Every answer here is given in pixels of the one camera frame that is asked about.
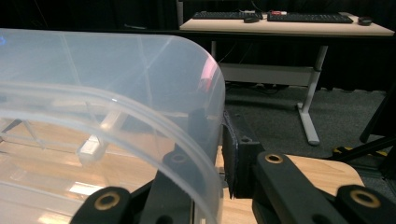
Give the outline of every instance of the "computer mouse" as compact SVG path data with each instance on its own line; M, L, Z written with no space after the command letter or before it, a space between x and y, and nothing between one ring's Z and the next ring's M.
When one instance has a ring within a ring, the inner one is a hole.
M373 22L373 19L370 17L359 17L358 18L358 24L363 25L363 26L369 26Z
M244 18L244 23L253 23L260 21L260 18L257 17L246 17Z

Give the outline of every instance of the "black keyboard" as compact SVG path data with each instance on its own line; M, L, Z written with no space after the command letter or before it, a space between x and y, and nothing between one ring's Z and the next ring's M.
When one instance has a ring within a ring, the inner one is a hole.
M288 13L286 15L267 14L268 21L287 21L287 22L318 22L318 23L352 23L353 20L341 14L305 14Z
M192 18L196 20L243 20L248 17L257 17L262 20L260 12L196 12Z

